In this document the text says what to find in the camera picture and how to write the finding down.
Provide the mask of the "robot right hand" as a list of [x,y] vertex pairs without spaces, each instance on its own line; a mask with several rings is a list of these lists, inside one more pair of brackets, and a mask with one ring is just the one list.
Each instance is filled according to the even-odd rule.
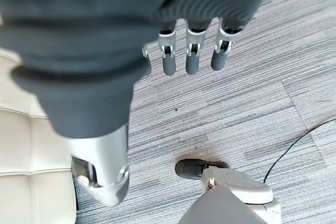
[[159,43],[163,71],[172,76],[176,21],[185,20],[185,69],[195,74],[206,30],[218,18],[211,66],[221,70],[262,1],[1,0],[1,47],[20,55],[13,80],[68,139],[77,181],[113,207],[129,187],[130,105],[134,84],[151,71],[147,44]]

